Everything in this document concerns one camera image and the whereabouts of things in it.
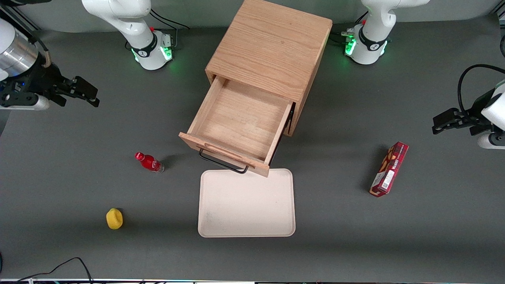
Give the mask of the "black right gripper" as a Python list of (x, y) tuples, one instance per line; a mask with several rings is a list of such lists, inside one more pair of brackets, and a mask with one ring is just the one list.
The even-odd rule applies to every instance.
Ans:
[(51, 102), (63, 107), (67, 97), (83, 99), (98, 107), (97, 92), (98, 89), (81, 76), (73, 80), (65, 78), (54, 64), (48, 68), (34, 65), (26, 72), (1, 82), (1, 107), (48, 108)]

